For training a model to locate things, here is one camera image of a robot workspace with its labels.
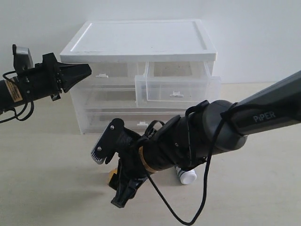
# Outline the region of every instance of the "table surface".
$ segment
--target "table surface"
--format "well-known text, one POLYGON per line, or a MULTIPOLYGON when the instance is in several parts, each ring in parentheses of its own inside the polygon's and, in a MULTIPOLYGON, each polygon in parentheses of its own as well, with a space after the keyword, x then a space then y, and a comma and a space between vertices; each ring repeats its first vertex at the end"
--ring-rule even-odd
MULTIPOLYGON (((223 85, 239 101, 269 84, 223 85)), ((99 134, 80 135, 69 94, 36 102, 33 116, 1 124, 1 226, 180 225, 147 181, 124 209, 110 204, 106 183, 117 166, 98 166, 90 151, 99 134)), ((238 151, 215 156, 208 196, 196 225, 301 225, 300 126, 250 136, 238 151)), ((204 166, 182 186, 174 169, 153 175, 175 211, 190 220, 200 204, 204 166)))

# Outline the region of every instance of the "yellow warning label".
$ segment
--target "yellow warning label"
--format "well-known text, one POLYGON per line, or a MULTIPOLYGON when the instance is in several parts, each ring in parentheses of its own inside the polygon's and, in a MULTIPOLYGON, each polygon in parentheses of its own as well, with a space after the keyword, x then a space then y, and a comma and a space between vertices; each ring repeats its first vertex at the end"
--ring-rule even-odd
POLYGON ((9 93, 11 95, 11 98, 13 99, 14 102, 19 102, 19 101, 23 100, 23 98, 20 94, 20 91, 19 91, 18 87, 15 84, 9 82, 8 80, 5 80, 5 84, 8 88, 8 91, 9 91, 9 93))

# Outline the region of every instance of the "plastic drawer unit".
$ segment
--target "plastic drawer unit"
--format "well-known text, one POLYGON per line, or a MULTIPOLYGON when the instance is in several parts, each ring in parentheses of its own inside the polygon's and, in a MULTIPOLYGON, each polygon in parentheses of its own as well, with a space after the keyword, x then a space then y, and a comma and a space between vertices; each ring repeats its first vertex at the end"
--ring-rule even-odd
POLYGON ((91 66, 92 75, 71 89, 86 133, 102 131, 114 117, 140 130, 150 120, 218 99, 216 55, 200 20, 160 20, 88 21, 60 57, 91 66))

